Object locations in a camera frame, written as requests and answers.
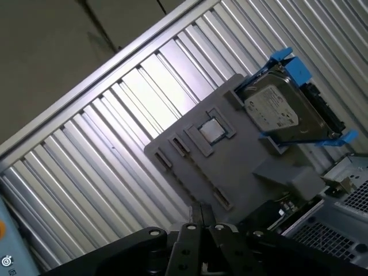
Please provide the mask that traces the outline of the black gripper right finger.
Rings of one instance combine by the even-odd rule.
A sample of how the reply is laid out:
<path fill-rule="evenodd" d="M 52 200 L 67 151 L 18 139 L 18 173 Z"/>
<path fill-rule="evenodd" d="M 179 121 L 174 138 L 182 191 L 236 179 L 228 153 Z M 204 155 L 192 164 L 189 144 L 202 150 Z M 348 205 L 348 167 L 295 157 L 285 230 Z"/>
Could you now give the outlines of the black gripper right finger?
<path fill-rule="evenodd" d="M 207 250 L 210 267 L 229 275 L 367 275 L 367 269 L 267 230 L 280 219 L 279 210 L 278 204 L 262 204 L 233 232 L 202 204 L 202 222 L 215 246 Z"/>

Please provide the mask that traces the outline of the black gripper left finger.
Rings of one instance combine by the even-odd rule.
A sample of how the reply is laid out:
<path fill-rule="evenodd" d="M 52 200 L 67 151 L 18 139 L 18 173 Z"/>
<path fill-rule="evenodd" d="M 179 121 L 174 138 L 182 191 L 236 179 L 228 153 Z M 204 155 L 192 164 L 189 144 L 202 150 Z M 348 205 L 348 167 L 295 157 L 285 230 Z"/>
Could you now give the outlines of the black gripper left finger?
<path fill-rule="evenodd" d="M 46 272 L 46 275 L 198 275 L 202 208 L 179 231 L 147 227 Z"/>

